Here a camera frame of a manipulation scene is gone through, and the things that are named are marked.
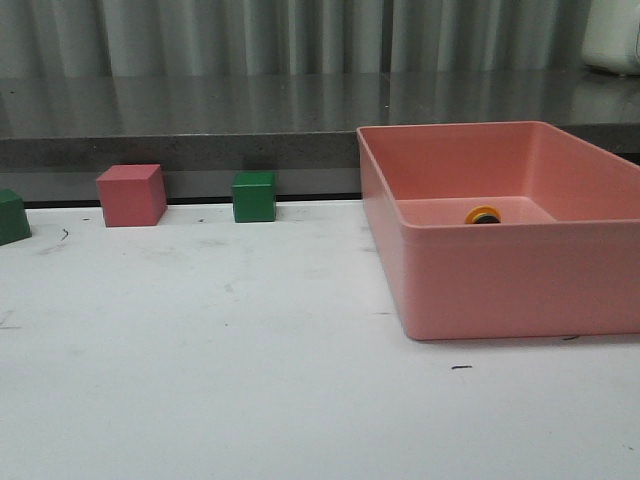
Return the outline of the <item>yellow push button switch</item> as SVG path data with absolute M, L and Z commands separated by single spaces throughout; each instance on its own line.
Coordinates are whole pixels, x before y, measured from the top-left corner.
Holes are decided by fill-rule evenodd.
M 500 224 L 501 221 L 499 210 L 490 205 L 474 207 L 465 217 L 466 224 Z

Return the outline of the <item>green cube block centre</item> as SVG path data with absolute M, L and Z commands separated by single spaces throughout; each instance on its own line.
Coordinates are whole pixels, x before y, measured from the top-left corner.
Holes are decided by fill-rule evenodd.
M 275 173 L 238 173 L 232 184 L 232 199 L 236 223 L 273 222 L 276 219 Z

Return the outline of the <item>green cube block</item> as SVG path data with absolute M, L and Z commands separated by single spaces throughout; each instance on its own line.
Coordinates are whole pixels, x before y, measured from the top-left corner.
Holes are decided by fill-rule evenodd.
M 7 245 L 32 236 L 21 196 L 11 189 L 0 191 L 0 245 Z
M 238 173 L 232 184 L 232 199 L 236 223 L 273 222 L 276 219 L 275 173 Z

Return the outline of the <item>pink plastic bin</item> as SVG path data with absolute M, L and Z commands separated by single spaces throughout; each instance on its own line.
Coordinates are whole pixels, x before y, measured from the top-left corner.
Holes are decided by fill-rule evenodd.
M 639 169 L 537 121 L 357 131 L 364 209 L 416 340 L 635 333 Z M 474 207 L 500 224 L 466 224 Z

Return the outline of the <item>pink cube block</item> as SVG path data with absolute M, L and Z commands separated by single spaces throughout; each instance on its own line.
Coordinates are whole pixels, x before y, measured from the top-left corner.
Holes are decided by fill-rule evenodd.
M 96 184 L 107 227 L 154 226 L 167 210 L 159 164 L 114 165 Z

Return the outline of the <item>green cube block left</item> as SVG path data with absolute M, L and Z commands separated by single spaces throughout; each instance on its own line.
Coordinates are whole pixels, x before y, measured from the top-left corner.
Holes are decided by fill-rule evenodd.
M 32 236 L 21 196 L 11 189 L 0 191 L 0 245 L 7 245 Z

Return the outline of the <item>grey pleated curtain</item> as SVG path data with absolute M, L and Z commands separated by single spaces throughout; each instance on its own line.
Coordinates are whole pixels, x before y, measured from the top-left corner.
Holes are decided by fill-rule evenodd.
M 586 1 L 5 1 L 5 79 L 574 67 Z

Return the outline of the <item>white appliance on counter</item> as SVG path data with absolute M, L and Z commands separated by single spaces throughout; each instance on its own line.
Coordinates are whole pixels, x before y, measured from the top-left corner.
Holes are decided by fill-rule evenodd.
M 593 0 L 581 48 L 589 67 L 617 75 L 639 75 L 639 2 Z

